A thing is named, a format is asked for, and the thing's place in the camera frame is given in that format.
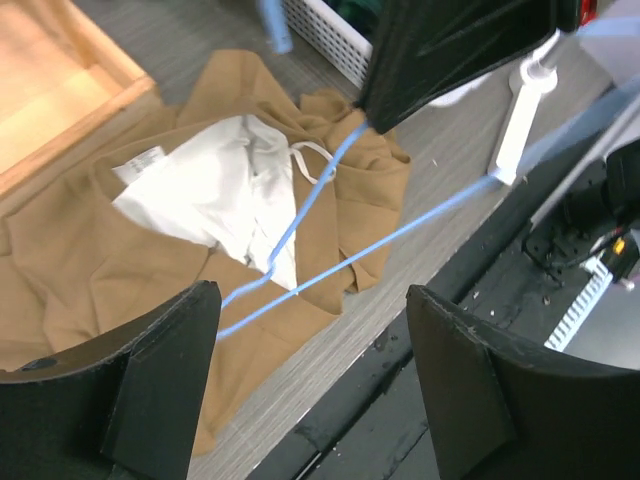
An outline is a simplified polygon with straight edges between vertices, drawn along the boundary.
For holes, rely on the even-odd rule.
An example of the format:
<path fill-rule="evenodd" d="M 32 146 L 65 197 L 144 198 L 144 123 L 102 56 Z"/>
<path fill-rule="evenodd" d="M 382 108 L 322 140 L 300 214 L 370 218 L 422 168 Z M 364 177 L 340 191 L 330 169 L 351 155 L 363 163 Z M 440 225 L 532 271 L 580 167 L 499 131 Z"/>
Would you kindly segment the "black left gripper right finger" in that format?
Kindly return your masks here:
<path fill-rule="evenodd" d="M 639 374 L 547 349 L 413 285 L 406 313 L 444 479 L 635 479 Z"/>

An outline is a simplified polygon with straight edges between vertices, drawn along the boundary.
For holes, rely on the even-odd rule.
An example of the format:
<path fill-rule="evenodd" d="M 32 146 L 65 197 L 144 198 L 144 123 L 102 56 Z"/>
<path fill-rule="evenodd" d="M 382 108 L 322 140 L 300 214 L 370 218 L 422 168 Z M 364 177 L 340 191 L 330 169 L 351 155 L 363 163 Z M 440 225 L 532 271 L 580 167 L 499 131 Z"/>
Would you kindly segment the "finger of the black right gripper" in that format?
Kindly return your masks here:
<path fill-rule="evenodd" d="M 432 99 L 582 20 L 580 1 L 386 1 L 357 104 L 369 126 L 385 133 Z"/>

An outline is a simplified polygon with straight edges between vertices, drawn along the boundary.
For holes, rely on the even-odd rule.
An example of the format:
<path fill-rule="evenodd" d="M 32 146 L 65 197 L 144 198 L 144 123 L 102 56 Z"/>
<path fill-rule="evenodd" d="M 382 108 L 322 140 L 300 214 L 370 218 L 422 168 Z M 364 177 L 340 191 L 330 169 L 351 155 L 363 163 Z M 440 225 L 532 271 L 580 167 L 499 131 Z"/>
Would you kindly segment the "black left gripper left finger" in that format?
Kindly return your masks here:
<path fill-rule="evenodd" d="M 200 281 L 120 327 L 1 374 L 4 479 L 184 479 L 221 295 Z"/>

